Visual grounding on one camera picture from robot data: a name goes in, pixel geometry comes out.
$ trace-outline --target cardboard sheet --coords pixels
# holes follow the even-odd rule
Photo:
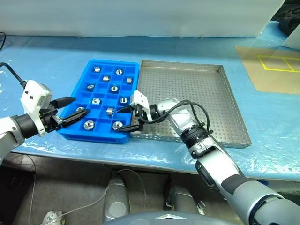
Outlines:
[[[300,53],[236,46],[256,90],[300,94]]]

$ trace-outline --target white wall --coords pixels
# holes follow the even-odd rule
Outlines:
[[[0,31],[51,36],[258,36],[284,0],[1,0]]]

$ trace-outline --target black cable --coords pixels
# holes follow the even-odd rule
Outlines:
[[[166,119],[166,117],[167,117],[173,110],[175,110],[175,109],[177,109],[178,107],[183,106],[183,105],[190,105],[190,106],[191,106],[192,111],[193,111],[194,118],[196,119],[196,121],[197,121],[198,124],[200,124],[200,121],[199,121],[199,119],[198,119],[198,117],[197,117],[197,114],[196,114],[196,111],[195,111],[195,108],[194,108],[193,105],[196,105],[196,106],[200,107],[200,108],[203,110],[203,112],[204,112],[204,114],[205,114],[205,116],[206,116],[206,120],[207,120],[207,128],[206,128],[206,129],[209,130],[209,128],[210,128],[210,117],[209,117],[207,111],[205,110],[205,108],[204,108],[202,105],[200,105],[200,104],[198,104],[198,103],[195,103],[195,102],[191,102],[191,101],[189,101],[189,100],[183,100],[183,101],[179,102],[178,104],[176,104],[175,106],[173,106],[170,110],[168,110],[164,115],[158,117],[157,119],[155,119],[155,120],[153,120],[153,121],[145,120],[142,116],[140,116],[139,119],[140,119],[143,123],[146,123],[146,124],[147,124],[147,123],[148,123],[148,124],[153,124],[153,123],[162,122],[163,120]]]
[[[22,80],[22,79],[19,77],[19,75],[18,75],[18,74],[10,67],[10,65],[8,65],[8,64],[5,63],[5,62],[0,62],[0,68],[1,68],[2,66],[5,66],[5,67],[11,72],[11,74],[14,75],[14,77],[20,82],[21,86],[22,86],[23,88],[25,88],[27,82],[24,81],[24,80]]]
[[[0,51],[2,50],[3,46],[4,46],[4,42],[6,40],[6,34],[4,32],[0,32],[0,34],[3,34],[3,40],[2,40],[2,43],[1,43],[1,46],[0,46]]]

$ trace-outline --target floor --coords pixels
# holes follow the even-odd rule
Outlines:
[[[31,224],[43,221],[47,211],[70,211],[98,199],[104,192],[112,174],[127,168],[104,164],[85,163],[50,157],[31,156],[36,164],[37,176],[33,197]],[[33,170],[27,156],[11,153],[3,163],[16,168]],[[128,189],[131,212],[163,210],[163,186],[171,177],[173,181],[185,184],[195,201],[205,204],[204,212],[208,216],[221,218],[238,225],[243,223],[231,210],[219,193],[211,192],[197,175],[169,173],[152,170],[134,169],[141,176],[146,191],[133,172],[120,172]],[[27,224],[32,189],[23,199],[13,225]],[[88,208],[67,215],[69,225],[100,225],[102,223],[103,201]]]

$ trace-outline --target blue plastic sheet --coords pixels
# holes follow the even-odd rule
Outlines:
[[[299,95],[256,91],[234,49],[240,45],[288,50],[280,47],[285,38],[277,22],[270,22],[258,38],[10,36],[0,61],[23,79],[46,84],[53,98],[72,93],[90,59],[222,64],[253,143],[245,149],[226,148],[228,153],[246,176],[300,180]],[[23,114],[21,94],[21,86],[2,68],[0,117]],[[52,132],[32,137],[14,151],[196,173],[187,148],[176,142],[134,138],[124,145],[80,142]]]

